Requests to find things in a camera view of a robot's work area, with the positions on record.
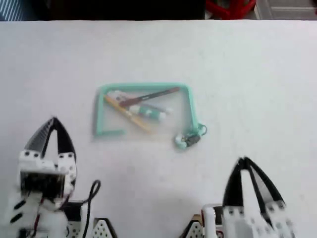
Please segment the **white surface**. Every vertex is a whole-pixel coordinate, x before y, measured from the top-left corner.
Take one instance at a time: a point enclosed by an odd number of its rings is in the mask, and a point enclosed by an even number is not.
[[[316,22],[22,22],[0,32],[1,211],[19,152],[56,115],[78,155],[73,198],[100,179],[95,215],[120,238],[178,237],[202,205],[221,202],[243,155],[275,183],[298,237],[317,233]],[[145,81],[192,87],[209,129],[197,145],[93,139],[97,89]]]

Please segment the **black cable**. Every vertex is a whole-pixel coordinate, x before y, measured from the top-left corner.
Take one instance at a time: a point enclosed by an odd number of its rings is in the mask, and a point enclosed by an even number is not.
[[[91,201],[97,195],[100,187],[101,187],[100,180],[95,180],[93,182],[93,184],[91,185],[91,189],[90,189],[88,198],[86,200],[84,200],[82,203],[82,205],[84,205],[85,203],[88,203],[87,220],[86,220],[86,224],[85,224],[83,238],[86,238],[86,234],[87,234],[87,230],[88,230],[88,226],[89,226]]]

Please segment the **brown pencil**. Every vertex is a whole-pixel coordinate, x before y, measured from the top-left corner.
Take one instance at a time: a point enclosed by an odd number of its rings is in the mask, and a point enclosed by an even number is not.
[[[128,100],[125,100],[125,101],[121,102],[119,105],[121,107],[128,107],[128,106],[137,104],[139,102],[146,101],[146,100],[151,99],[151,98],[160,97],[160,96],[163,96],[163,95],[166,95],[166,94],[170,94],[170,93],[174,93],[174,92],[177,92],[177,91],[179,91],[179,87],[171,88],[171,89],[160,91],[160,92],[157,92],[157,93],[151,93],[151,94],[148,94],[148,95],[145,95],[145,96],[141,96],[141,97],[137,97],[137,98],[131,98],[131,99],[128,99]]]

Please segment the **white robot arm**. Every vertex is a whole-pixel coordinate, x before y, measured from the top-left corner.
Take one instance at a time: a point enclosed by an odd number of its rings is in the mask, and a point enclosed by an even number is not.
[[[53,130],[57,131],[58,146],[55,162],[45,158]],[[72,141],[62,123],[53,117],[34,133],[20,153],[17,183],[9,196],[2,221],[7,237],[90,238],[94,223],[91,200],[101,183],[94,181],[86,200],[70,202],[76,176],[76,153]],[[115,237],[110,233],[105,233],[106,236]]]
[[[258,216],[245,213],[241,171],[250,173],[260,207]],[[229,178],[222,206],[205,205],[181,238],[295,238],[284,200],[267,175],[249,158],[240,158]]]

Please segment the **clear plastic pouch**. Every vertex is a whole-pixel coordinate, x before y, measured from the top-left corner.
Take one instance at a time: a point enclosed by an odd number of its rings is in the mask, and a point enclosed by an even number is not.
[[[184,84],[111,84],[100,89],[98,136],[171,139],[199,130],[192,93]]]

